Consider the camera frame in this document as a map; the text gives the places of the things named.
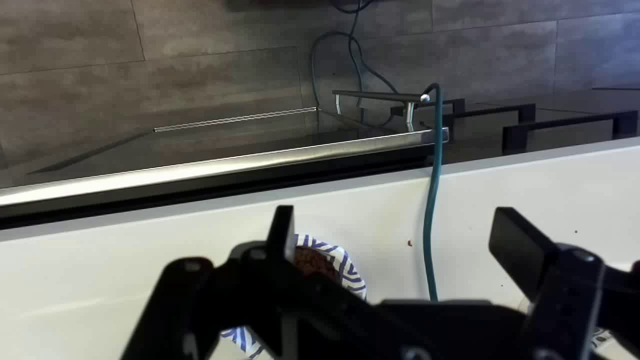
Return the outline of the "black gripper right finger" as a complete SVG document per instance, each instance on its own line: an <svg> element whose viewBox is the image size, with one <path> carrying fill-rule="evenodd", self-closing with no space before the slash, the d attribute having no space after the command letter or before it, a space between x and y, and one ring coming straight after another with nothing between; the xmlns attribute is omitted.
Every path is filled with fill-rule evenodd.
<svg viewBox="0 0 640 360"><path fill-rule="evenodd" d="M516 341L528 360L593 360L593 337L606 329L640 352L640 271L618 269L599 254L554 241L516 208L497 208L489 250L530 300Z"/></svg>

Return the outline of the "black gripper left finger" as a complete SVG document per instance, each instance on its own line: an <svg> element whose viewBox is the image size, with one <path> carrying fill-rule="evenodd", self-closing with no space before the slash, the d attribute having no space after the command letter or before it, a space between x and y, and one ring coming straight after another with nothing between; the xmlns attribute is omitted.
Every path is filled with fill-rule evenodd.
<svg viewBox="0 0 640 360"><path fill-rule="evenodd" d="M156 281L123 360L208 360L224 329L247 325L276 360L372 350L361 298L294 265L294 208L278 205L263 241L223 265L179 258Z"/></svg>

